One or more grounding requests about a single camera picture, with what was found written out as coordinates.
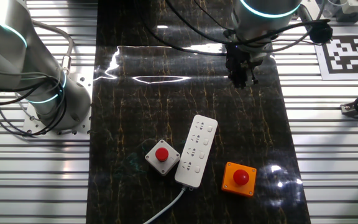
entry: metal rail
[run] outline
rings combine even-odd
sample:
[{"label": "metal rail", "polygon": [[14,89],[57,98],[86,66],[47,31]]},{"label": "metal rail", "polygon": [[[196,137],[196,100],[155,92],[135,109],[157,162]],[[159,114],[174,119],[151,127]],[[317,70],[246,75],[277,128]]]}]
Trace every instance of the metal rail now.
[{"label": "metal rail", "polygon": [[[34,19],[73,36],[77,47],[72,71],[91,83],[97,4],[27,3]],[[61,60],[66,40],[46,30],[37,32]],[[297,39],[304,32],[294,29],[281,38]],[[312,45],[279,52],[275,59],[312,223],[358,224],[358,121],[339,110],[341,103],[358,96],[358,81],[322,81]],[[0,101],[12,98],[0,94]],[[19,105],[3,109],[14,124],[23,125]],[[0,127],[0,223],[85,223],[88,166],[88,142],[29,143]]]}]

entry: glowing blue ring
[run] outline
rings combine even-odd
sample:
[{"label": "glowing blue ring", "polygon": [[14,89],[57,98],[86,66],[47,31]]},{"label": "glowing blue ring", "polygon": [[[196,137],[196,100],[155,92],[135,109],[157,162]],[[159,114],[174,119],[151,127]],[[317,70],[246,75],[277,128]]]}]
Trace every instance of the glowing blue ring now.
[{"label": "glowing blue ring", "polygon": [[255,9],[251,8],[246,2],[244,2],[244,0],[240,0],[240,1],[249,11],[253,12],[254,14],[256,14],[258,16],[266,17],[266,18],[272,18],[272,19],[289,16],[289,15],[293,14],[296,10],[298,10],[298,8],[301,6],[301,4],[299,4],[296,8],[292,9],[289,12],[283,13],[283,14],[266,14],[266,13],[259,12],[259,11],[256,11]]},{"label": "glowing blue ring", "polygon": [[[63,88],[66,87],[66,81],[67,81],[67,77],[66,77],[65,74],[64,74],[64,76],[65,76],[65,81],[64,81],[64,83],[63,83]],[[49,98],[49,99],[47,99],[47,100],[40,101],[40,102],[34,102],[34,101],[30,101],[30,100],[28,100],[28,102],[30,102],[30,103],[36,103],[36,104],[47,103],[47,102],[49,102],[49,101],[54,100],[57,96],[58,96],[58,95],[56,94],[55,96],[53,96],[53,97],[51,97],[51,98]]]},{"label": "glowing blue ring", "polygon": [[3,24],[1,24],[1,25],[2,25],[3,28],[12,31],[14,34],[16,34],[18,37],[20,37],[20,39],[23,40],[25,47],[27,48],[27,41],[25,41],[25,38],[22,36],[22,34],[20,34],[18,31],[16,31],[15,29],[13,29],[13,28],[10,27],[10,26],[3,25]]}]

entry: emergency stop button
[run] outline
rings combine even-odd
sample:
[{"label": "emergency stop button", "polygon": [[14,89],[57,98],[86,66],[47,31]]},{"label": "emergency stop button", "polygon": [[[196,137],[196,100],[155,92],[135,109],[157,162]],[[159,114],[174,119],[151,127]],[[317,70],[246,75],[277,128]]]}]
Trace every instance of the emergency stop button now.
[{"label": "emergency stop button", "polygon": [[155,152],[155,157],[160,162],[165,162],[168,159],[169,152],[164,147],[158,148]]}]

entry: white power strip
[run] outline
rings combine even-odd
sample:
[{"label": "white power strip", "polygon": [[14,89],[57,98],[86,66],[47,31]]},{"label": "white power strip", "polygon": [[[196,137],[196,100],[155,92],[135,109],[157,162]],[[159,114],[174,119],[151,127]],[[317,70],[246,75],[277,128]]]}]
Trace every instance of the white power strip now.
[{"label": "white power strip", "polygon": [[193,188],[200,186],[217,127],[218,122],[214,119],[201,115],[194,117],[175,174],[177,182]]}]

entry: white power cord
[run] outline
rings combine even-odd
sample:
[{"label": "white power cord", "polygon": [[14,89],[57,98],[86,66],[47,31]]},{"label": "white power cord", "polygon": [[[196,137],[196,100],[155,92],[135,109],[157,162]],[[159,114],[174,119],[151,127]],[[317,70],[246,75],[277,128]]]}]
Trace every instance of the white power cord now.
[{"label": "white power cord", "polygon": [[183,195],[183,193],[185,193],[187,187],[183,186],[181,188],[181,192],[179,193],[179,195],[169,204],[167,205],[163,210],[161,210],[160,212],[158,212],[157,214],[155,214],[151,219],[149,219],[147,222],[145,222],[144,224],[149,224],[152,223],[156,218],[158,218],[162,213],[166,212],[170,207],[172,207],[173,204],[175,204],[179,198]]}]

